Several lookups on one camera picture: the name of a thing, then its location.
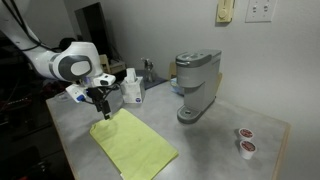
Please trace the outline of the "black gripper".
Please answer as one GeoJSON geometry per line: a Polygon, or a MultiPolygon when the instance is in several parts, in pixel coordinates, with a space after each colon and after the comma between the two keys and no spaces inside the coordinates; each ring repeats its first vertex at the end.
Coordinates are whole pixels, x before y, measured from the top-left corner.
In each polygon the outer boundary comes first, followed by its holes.
{"type": "Polygon", "coordinates": [[[106,100],[106,92],[104,90],[98,87],[88,88],[87,95],[92,99],[97,111],[104,114],[105,120],[108,120],[112,117],[109,103],[106,100]]]}

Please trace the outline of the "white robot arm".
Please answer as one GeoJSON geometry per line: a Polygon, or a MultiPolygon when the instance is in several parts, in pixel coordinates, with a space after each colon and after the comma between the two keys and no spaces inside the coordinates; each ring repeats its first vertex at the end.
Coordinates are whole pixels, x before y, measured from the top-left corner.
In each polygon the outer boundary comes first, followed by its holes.
{"type": "Polygon", "coordinates": [[[41,76],[71,82],[66,88],[77,103],[92,99],[105,119],[111,116],[106,97],[107,89],[115,82],[114,75],[103,72],[95,45],[91,42],[72,42],[66,50],[56,52],[33,33],[22,17],[30,0],[0,0],[1,32],[30,60],[41,76]]]}

